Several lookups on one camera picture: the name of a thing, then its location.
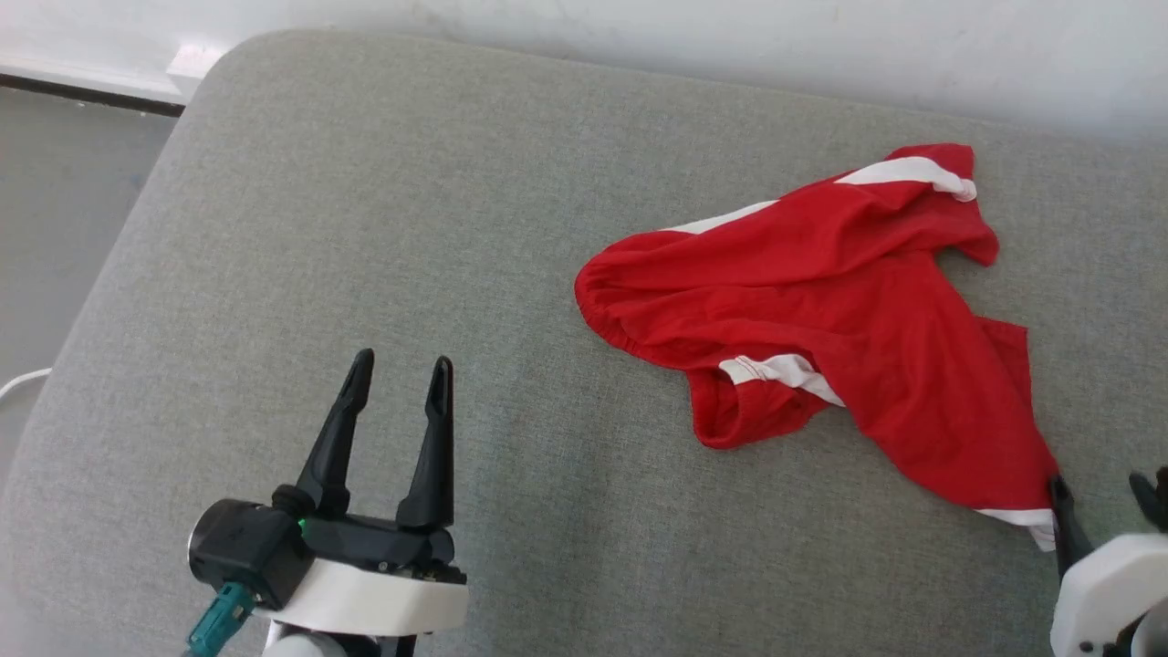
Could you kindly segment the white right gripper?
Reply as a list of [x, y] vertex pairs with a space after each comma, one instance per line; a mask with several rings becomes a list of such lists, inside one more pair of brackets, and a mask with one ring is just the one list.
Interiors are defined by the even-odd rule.
[[1121, 534], [1097, 548], [1068, 480], [1048, 482], [1059, 595], [1048, 641], [1055, 657], [1168, 657], [1168, 466], [1129, 473], [1143, 519], [1162, 534]]

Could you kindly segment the white wall skirting ledge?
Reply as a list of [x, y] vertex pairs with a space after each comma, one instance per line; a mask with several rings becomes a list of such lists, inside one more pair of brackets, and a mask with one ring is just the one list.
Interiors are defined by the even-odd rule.
[[106, 67], [0, 50], [0, 88], [176, 118], [224, 54], [208, 43], [182, 43], [162, 62]]

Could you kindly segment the red shorts with white trim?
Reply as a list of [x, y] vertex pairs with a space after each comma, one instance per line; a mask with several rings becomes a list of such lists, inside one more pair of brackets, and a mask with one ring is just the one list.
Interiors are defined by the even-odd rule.
[[976, 314], [938, 265], [945, 249], [997, 258], [975, 150], [951, 141], [631, 235], [573, 291], [602, 340], [683, 372], [701, 444], [797, 433], [841, 407], [908, 479], [1054, 549], [1057, 463], [1027, 330]]

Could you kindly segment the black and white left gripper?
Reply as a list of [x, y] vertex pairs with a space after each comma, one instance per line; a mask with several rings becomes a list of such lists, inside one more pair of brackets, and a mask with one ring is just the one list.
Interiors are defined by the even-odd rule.
[[412, 486], [395, 523], [346, 516], [356, 420], [374, 374], [374, 350], [359, 350], [297, 478], [317, 505], [303, 523], [314, 561], [280, 609], [259, 617], [305, 631], [403, 637], [450, 631], [467, 617], [467, 575], [454, 563], [454, 364], [442, 355], [425, 397], [427, 428]]

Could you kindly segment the grey fabric sofa cushion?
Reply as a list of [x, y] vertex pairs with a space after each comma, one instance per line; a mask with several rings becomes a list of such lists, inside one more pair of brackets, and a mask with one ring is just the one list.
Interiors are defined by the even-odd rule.
[[1049, 657], [1054, 556], [927, 495], [830, 409], [735, 452], [687, 383], [602, 343], [604, 245], [894, 148], [975, 148], [1040, 429], [1098, 541], [1168, 464], [1168, 147], [401, 35], [220, 58], [56, 358], [0, 495], [0, 657], [180, 657], [193, 524], [292, 482], [359, 350], [349, 480], [392, 516], [434, 358], [456, 366], [467, 623], [434, 657]]

